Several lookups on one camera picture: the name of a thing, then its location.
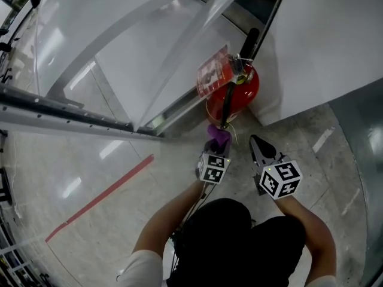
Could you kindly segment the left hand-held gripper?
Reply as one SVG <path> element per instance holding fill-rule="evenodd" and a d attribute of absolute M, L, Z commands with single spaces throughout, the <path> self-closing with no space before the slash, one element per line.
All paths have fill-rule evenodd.
<path fill-rule="evenodd" d="M 220 184 L 229 168 L 231 140 L 228 139 L 221 146 L 220 156 L 215 154 L 216 140 L 210 140 L 204 145 L 204 152 L 199 157 L 196 176 L 200 181 L 209 184 Z"/>

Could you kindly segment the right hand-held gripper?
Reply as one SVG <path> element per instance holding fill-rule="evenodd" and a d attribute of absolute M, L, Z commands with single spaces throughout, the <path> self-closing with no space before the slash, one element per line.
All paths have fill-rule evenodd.
<path fill-rule="evenodd" d="M 278 200 L 294 194 L 303 179 L 297 161 L 256 135 L 250 136 L 249 146 L 257 165 L 254 183 L 258 195 Z"/>

